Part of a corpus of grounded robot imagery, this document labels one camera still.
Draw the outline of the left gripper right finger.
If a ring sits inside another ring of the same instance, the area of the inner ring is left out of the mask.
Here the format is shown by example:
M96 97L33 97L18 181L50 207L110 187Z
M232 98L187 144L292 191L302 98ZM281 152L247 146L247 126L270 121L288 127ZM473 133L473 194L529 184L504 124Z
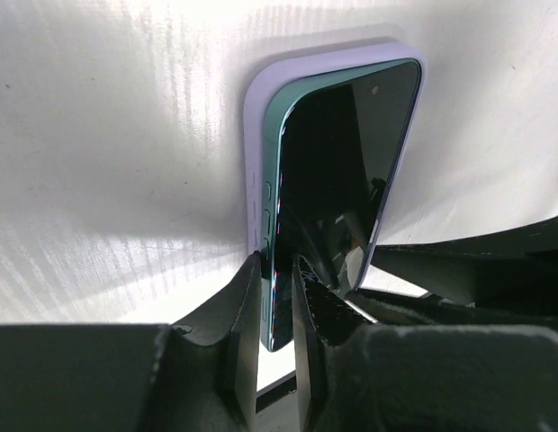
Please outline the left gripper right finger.
M558 317L324 286L292 262L304 431L558 431Z

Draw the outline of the lavender phone case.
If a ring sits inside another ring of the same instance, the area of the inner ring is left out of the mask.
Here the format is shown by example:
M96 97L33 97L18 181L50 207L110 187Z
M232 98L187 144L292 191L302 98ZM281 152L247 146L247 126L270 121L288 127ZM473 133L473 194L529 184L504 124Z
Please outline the lavender phone case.
M422 86L426 79L427 63L417 49L400 42L379 43L289 58L275 62L256 75L247 90L243 111L247 184L247 232L248 244L251 248L262 253L263 127L267 107L275 94L287 84L302 77L406 58L418 60L423 70L421 87L413 113L414 118ZM398 169L401 165L413 118L409 126Z

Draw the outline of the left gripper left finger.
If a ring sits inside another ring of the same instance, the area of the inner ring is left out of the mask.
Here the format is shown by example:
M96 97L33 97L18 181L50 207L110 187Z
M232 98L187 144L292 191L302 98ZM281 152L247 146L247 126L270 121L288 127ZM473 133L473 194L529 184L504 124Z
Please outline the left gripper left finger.
M0 325L0 431L249 431L260 256L173 324Z

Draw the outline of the black phone teal edge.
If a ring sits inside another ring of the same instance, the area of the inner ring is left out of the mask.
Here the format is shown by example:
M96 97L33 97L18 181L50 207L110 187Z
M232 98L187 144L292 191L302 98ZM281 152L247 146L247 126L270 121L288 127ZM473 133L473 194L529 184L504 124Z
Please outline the black phone teal edge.
M344 295L365 279L423 70L400 58L281 88L263 127L261 340L293 338L293 259Z

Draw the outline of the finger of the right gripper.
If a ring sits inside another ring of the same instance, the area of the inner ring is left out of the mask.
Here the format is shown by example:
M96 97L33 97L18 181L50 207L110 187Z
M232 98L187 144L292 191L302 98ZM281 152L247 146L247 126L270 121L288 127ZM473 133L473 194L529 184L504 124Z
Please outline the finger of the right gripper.
M378 247L372 263L428 292L347 295L383 323L558 324L558 216L478 237Z

